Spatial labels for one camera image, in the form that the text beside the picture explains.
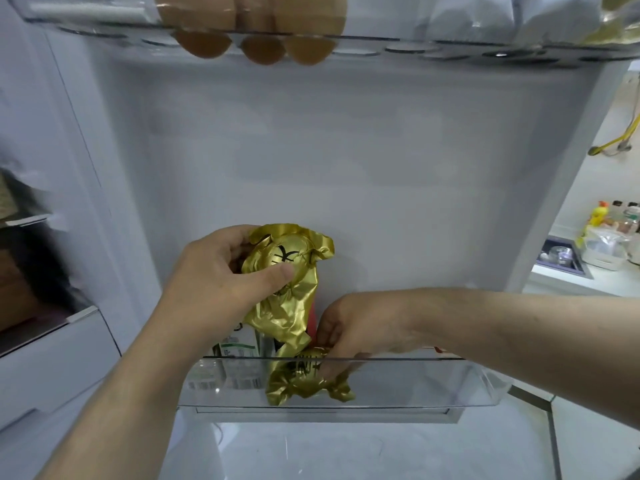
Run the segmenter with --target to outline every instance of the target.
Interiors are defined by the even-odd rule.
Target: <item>egg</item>
[[[275,31],[271,0],[236,0],[238,29],[244,32],[260,32],[246,37],[240,49],[247,59],[260,65],[272,65],[285,55],[282,42],[275,36],[264,34]]]
[[[231,39],[222,32],[188,32],[176,30],[173,38],[191,55],[201,59],[214,59],[224,54],[231,45]]]
[[[286,53],[280,40],[264,35],[249,35],[242,40],[240,48],[247,59],[263,66],[279,62]]]
[[[162,23],[177,29],[174,39],[190,54],[211,59],[231,45],[223,32],[236,29],[235,0],[156,0],[156,6]]]
[[[276,30],[290,33],[284,47],[289,56],[304,65],[322,62],[336,43],[322,35],[342,35],[347,0],[272,0]]]

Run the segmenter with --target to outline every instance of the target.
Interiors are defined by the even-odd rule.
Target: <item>bottle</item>
[[[625,210],[625,217],[616,226],[616,230],[622,234],[633,234],[638,230],[640,224],[640,218],[638,214],[632,214],[632,210]]]
[[[619,221],[622,219],[622,201],[614,200],[613,204],[611,204],[611,209],[609,210],[609,216],[613,221]]]
[[[636,231],[631,242],[627,246],[629,261],[633,264],[640,264],[640,228]]]
[[[609,213],[608,202],[605,202],[603,200],[598,202],[598,206],[591,211],[591,217],[589,217],[589,220],[587,221],[587,225],[584,227],[584,229],[582,229],[582,233],[580,234],[580,237],[576,240],[575,243],[578,246],[582,247],[584,243],[584,236],[587,235],[587,227],[589,226],[599,227],[603,223],[605,217],[607,217],[608,213]]]

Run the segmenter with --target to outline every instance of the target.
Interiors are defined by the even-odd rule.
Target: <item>barcode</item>
[[[229,378],[228,385],[233,389],[262,389],[262,380]]]
[[[211,390],[216,389],[218,383],[215,381],[190,381],[188,382],[189,389],[191,390]]]

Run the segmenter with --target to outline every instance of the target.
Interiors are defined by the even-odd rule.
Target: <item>kitchen sink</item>
[[[562,237],[556,237],[554,235],[550,235],[546,239],[544,245],[542,245],[542,249],[540,250],[540,253],[549,254],[549,251],[551,250],[551,248],[555,246],[564,246],[565,248],[570,248],[573,251],[573,259],[571,263],[567,265],[550,263],[548,261],[543,261],[542,259],[540,259],[540,255],[538,255],[538,258],[536,259],[536,264],[539,264],[540,266],[548,267],[551,269],[556,269],[564,273],[583,276],[590,280],[593,279],[593,276],[589,272],[588,266],[585,265],[585,263],[583,263],[582,259],[580,259],[580,250],[578,249],[578,246],[576,246],[575,242],[573,242],[571,239],[564,239]]]

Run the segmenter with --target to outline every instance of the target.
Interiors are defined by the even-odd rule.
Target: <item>white container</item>
[[[611,255],[595,251],[589,247],[590,244],[592,244],[592,241],[586,241],[586,247],[582,250],[582,260],[586,263],[610,269],[611,271],[618,271],[627,260],[627,252],[622,246],[616,246],[614,255]]]

